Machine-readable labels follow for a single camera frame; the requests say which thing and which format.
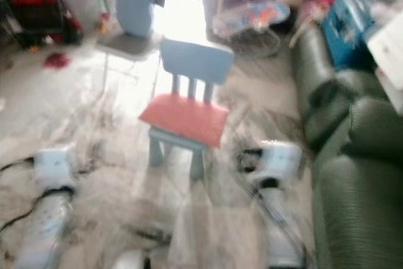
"marble floor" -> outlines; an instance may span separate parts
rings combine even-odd
[[[1,166],[56,144],[75,145],[79,191],[71,231],[59,268],[111,268],[126,249],[155,243],[133,230],[158,228],[173,234],[169,247],[151,253],[153,268],[264,268],[264,217],[234,181],[234,155],[261,140],[297,142],[305,168],[286,185],[287,203],[301,240],[314,254],[310,211],[310,154],[305,148],[286,44],[267,59],[237,58],[214,102],[230,110],[222,147],[205,154],[205,179],[189,179],[191,154],[172,148],[161,167],[148,167],[148,125],[137,119],[153,95],[169,91],[170,75],[159,54],[131,62],[109,59],[107,90],[101,93],[105,54],[87,38],[81,47],[52,46],[10,56],[1,68]],[[71,64],[44,69],[50,53],[64,51]],[[198,86],[197,95],[203,91]],[[0,177],[0,224],[26,212],[40,195],[26,164]],[[0,243],[0,268],[12,268],[29,218],[10,227]]]

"blue chair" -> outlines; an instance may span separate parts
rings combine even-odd
[[[173,75],[173,83],[171,93],[156,96],[140,116],[152,125],[149,164],[162,164],[161,142],[190,149],[190,176],[198,180],[203,177],[203,151],[218,147],[224,130],[227,110],[212,105],[211,100],[214,84],[225,82],[234,54],[231,49],[208,41],[170,38],[162,39],[160,50],[164,69]],[[180,76],[189,78],[187,97],[179,95]],[[203,101],[195,100],[197,79],[205,82]],[[192,123],[196,127],[181,129]],[[209,132],[215,136],[213,141],[208,138]]]

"blue box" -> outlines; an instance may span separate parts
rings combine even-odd
[[[322,27],[336,70],[368,63],[371,55],[363,36],[372,25],[366,0],[335,0]]]

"chair backrest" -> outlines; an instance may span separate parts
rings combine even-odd
[[[197,79],[205,82],[203,100],[210,102],[214,84],[222,84],[234,61],[230,48],[216,43],[164,37],[160,46],[164,69],[173,75],[172,92],[179,92],[180,75],[189,78],[188,97],[196,94]]]

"red seat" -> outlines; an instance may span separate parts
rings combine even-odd
[[[209,147],[220,147],[227,115],[226,108],[169,93],[152,99],[139,118]]]

